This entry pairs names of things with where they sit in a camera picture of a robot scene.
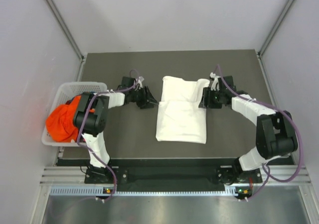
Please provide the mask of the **white t-shirt red print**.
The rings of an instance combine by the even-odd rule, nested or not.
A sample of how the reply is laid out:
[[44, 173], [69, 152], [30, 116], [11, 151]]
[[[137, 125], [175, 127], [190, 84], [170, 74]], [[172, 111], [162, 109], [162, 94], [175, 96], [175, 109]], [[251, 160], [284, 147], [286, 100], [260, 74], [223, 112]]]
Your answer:
[[210, 81], [163, 77], [161, 101], [158, 107], [157, 141], [205, 144], [206, 109], [200, 108], [203, 89]]

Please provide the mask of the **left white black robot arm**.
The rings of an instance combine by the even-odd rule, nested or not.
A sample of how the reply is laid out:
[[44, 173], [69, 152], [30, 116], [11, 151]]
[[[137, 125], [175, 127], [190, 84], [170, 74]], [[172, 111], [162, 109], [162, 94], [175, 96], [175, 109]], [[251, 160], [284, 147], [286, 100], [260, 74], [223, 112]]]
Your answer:
[[80, 95], [73, 125], [78, 129], [78, 145], [86, 148], [90, 155], [88, 177], [97, 177], [104, 183], [112, 179], [113, 170], [108, 167], [110, 155], [104, 141], [107, 115], [109, 109], [129, 103], [136, 103], [140, 109], [151, 109], [159, 104], [148, 86], [143, 85], [142, 77], [123, 77], [116, 90]]

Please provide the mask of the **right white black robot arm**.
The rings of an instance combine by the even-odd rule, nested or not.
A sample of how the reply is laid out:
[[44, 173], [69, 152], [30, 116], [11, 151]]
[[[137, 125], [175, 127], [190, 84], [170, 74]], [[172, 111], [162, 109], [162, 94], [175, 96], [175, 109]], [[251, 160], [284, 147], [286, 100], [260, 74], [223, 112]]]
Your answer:
[[203, 88], [199, 107], [230, 107], [256, 127], [255, 147], [232, 164], [232, 174], [236, 181], [246, 181], [252, 170], [298, 149], [296, 127], [292, 124], [289, 112], [279, 111], [274, 106], [252, 98], [243, 90], [238, 91], [232, 76], [220, 77], [211, 73], [209, 80], [209, 85]]

